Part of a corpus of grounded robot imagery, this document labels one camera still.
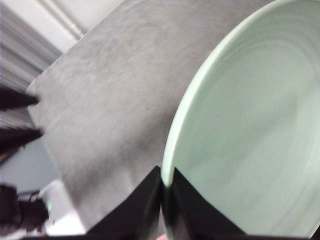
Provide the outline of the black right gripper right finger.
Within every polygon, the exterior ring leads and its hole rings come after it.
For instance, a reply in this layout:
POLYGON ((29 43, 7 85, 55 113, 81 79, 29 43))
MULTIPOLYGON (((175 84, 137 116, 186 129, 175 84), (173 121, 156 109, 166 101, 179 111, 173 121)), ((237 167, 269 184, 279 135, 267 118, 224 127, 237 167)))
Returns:
POLYGON ((192 186, 178 170, 171 185, 171 236, 245 236, 246 233, 223 215, 192 186))

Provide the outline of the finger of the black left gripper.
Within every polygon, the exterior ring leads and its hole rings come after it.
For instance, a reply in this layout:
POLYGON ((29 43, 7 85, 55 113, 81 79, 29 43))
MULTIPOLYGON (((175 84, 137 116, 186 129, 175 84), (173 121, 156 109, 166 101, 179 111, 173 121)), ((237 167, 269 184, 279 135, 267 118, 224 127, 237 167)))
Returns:
POLYGON ((39 139, 41 129, 32 128, 1 128, 0 129, 0 163, 14 154, 21 147, 39 139))
POLYGON ((21 93, 10 88, 0 88, 0 110, 25 108, 39 103, 39 98, 34 95, 21 93))

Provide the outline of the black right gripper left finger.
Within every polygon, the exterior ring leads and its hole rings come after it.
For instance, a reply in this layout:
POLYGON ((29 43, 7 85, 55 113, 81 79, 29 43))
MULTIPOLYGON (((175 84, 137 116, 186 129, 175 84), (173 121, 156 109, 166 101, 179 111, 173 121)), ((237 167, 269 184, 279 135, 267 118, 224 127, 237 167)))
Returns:
POLYGON ((161 171, 155 166, 136 189, 93 226, 88 237, 155 237, 161 201, 161 171))

